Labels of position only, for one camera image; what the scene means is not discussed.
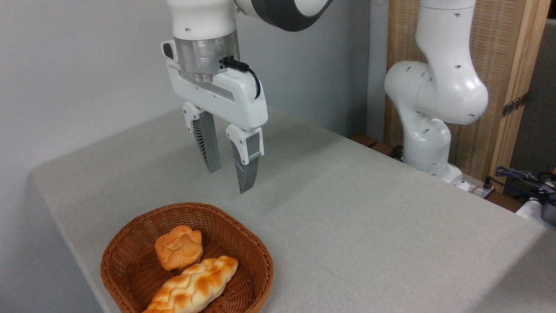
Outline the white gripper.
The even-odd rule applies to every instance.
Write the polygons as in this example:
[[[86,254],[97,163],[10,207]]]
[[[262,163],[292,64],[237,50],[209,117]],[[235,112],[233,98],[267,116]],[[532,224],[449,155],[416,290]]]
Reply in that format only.
[[[229,123],[226,134],[231,141],[240,193],[250,190],[258,174],[259,158],[264,155],[262,129],[268,120],[264,92],[256,98],[252,75],[229,69],[218,73],[210,83],[201,83],[181,72],[173,41],[161,43],[169,79],[179,97],[187,101],[183,115],[193,134],[207,170],[221,169],[214,116]]]

